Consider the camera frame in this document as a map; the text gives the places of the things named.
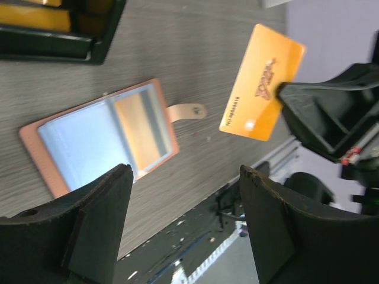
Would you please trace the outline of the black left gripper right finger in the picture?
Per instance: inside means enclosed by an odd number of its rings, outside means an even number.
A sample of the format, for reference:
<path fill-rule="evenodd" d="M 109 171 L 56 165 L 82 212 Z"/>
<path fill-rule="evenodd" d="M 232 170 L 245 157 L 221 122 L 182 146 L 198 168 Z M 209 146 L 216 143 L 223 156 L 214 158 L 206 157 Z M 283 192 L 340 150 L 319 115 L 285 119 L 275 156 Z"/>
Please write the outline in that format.
<path fill-rule="evenodd" d="M 249 166 L 239 185 L 260 283 L 378 282 L 378 217 L 322 204 Z"/>

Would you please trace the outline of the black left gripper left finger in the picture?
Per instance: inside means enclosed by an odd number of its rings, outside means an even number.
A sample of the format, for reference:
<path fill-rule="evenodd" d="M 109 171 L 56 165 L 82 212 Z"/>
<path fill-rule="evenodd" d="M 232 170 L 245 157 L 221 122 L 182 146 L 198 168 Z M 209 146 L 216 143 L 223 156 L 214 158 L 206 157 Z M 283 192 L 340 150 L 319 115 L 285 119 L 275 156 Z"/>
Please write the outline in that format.
<path fill-rule="evenodd" d="M 1 218 L 2 283 L 111 283 L 133 184 L 119 164 L 46 204 Z"/>

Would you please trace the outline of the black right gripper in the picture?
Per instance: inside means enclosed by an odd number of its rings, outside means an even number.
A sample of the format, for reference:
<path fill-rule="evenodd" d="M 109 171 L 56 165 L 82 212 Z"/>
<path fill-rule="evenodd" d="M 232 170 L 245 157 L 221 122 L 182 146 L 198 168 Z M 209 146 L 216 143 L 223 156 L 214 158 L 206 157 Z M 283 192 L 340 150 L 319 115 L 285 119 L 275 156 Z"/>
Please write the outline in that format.
<path fill-rule="evenodd" d="M 301 144 L 342 165 L 341 178 L 364 187 L 350 200 L 378 215 L 378 65 L 355 63 L 319 83 L 283 83 L 282 114 Z"/>

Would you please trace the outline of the pink leather card holder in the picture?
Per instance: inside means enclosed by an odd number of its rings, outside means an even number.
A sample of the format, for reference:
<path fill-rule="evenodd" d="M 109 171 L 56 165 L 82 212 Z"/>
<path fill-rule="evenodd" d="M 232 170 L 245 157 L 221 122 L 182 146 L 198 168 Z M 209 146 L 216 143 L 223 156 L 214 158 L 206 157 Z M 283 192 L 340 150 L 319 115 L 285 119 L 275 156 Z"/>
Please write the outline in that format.
<path fill-rule="evenodd" d="M 118 96 L 151 89 L 160 102 L 173 146 L 170 156 L 149 172 L 138 171 L 115 110 Z M 104 95 L 21 127 L 19 135 L 55 198 L 89 184 L 118 164 L 131 166 L 133 180 L 152 172 L 179 152 L 173 124 L 205 118 L 202 104 L 167 106 L 158 79 Z"/>

